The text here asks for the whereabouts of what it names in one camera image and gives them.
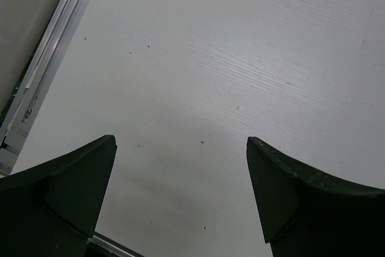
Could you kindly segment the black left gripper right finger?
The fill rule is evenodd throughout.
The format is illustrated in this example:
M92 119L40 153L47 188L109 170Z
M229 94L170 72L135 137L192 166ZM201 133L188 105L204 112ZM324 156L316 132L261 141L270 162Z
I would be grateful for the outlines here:
M384 190L289 157L257 137L247 164L274 256L383 256Z

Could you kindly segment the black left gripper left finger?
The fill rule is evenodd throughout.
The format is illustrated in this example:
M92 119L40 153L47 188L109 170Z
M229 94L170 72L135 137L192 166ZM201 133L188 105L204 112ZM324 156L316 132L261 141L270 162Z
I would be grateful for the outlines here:
M1 256L83 256L116 152L115 136L104 135L1 178Z

